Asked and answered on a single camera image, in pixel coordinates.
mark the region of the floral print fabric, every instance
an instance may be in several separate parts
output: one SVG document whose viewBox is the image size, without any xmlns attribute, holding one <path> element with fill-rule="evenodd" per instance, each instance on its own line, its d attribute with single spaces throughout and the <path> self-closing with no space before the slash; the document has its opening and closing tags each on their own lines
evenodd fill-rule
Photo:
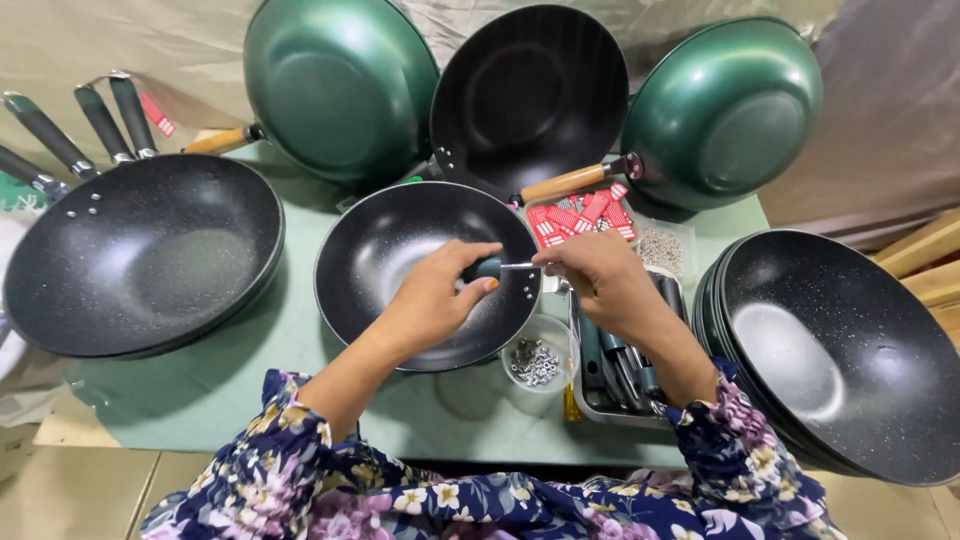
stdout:
<svg viewBox="0 0 960 540">
<path fill-rule="evenodd" d="M 332 445 L 324 419 L 297 402 L 308 379 L 271 370 L 263 413 L 154 507 L 143 538 L 844 538 L 823 488 L 725 377 L 716 404 L 668 411 L 688 473 L 576 485 L 521 473 L 443 479 L 362 442 Z"/>
</svg>

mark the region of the bowl of screws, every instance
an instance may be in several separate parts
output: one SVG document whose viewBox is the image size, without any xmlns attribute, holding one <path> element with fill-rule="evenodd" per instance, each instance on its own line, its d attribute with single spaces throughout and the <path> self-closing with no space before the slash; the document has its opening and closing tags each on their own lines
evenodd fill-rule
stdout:
<svg viewBox="0 0 960 540">
<path fill-rule="evenodd" d="M 562 391 L 580 369 L 580 344 L 564 323 L 535 314 L 500 351 L 503 369 L 517 386 L 538 394 Z"/>
</svg>

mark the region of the forearm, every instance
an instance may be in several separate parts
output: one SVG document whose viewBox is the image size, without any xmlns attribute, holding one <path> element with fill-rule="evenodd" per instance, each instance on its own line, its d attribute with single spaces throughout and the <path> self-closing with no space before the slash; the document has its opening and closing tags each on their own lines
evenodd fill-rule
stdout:
<svg viewBox="0 0 960 540">
<path fill-rule="evenodd" d="M 670 311 L 650 315 L 638 332 L 624 339 L 650 358 L 670 404 L 684 408 L 697 400 L 716 401 L 719 373 L 693 333 Z"/>
<path fill-rule="evenodd" d="M 297 401 L 326 419 L 334 443 L 343 442 L 373 392 L 406 358 L 382 335 L 371 326 L 297 394 Z"/>
</svg>

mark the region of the stack of woks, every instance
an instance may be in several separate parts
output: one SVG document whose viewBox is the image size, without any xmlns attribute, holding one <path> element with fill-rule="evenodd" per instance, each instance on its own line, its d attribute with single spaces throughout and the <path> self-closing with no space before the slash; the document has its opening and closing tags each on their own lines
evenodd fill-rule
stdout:
<svg viewBox="0 0 960 540">
<path fill-rule="evenodd" d="M 960 473 L 960 358 L 929 311 L 822 236 L 743 238 L 707 270 L 691 327 L 801 462 L 931 485 Z"/>
</svg>

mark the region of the table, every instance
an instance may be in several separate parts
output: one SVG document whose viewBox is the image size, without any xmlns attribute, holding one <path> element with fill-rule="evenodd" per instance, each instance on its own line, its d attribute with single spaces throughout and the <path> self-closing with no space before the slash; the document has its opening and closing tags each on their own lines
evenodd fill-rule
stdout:
<svg viewBox="0 0 960 540">
<path fill-rule="evenodd" d="M 258 168 L 284 200 L 287 234 L 274 282 L 194 345 L 133 362 L 77 361 L 68 382 L 79 400 L 64 396 L 38 444 L 215 451 L 259 412 L 267 369 L 314 374 L 343 350 L 317 310 L 313 267 L 345 194 L 305 177 L 264 142 L 229 156 Z M 768 227 L 756 196 L 685 223 L 696 229 L 699 272 L 737 238 Z M 543 295 L 538 310 L 566 319 L 556 295 Z M 438 375 L 396 372 L 360 425 L 371 444 L 397 457 L 684 466 L 672 432 L 564 423 L 562 410 L 559 395 L 524 392 L 494 362 Z"/>
</svg>

